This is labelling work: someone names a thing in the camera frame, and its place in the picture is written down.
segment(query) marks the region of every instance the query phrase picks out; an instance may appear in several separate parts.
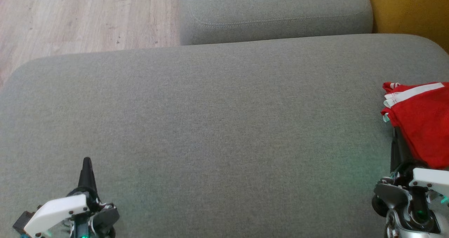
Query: gray sofa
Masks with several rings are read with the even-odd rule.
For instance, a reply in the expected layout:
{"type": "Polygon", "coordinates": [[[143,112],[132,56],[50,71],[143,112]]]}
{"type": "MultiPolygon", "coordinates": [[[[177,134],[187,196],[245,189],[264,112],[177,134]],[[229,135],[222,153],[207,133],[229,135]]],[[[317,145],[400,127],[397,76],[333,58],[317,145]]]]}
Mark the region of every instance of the gray sofa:
{"type": "Polygon", "coordinates": [[[65,196],[90,156],[118,238],[380,237],[382,83],[448,68],[435,43],[391,34],[31,61],[0,93],[0,231],[17,237],[18,216],[65,196]]]}
{"type": "Polygon", "coordinates": [[[182,45],[371,33],[369,0],[180,0],[182,45]]]}

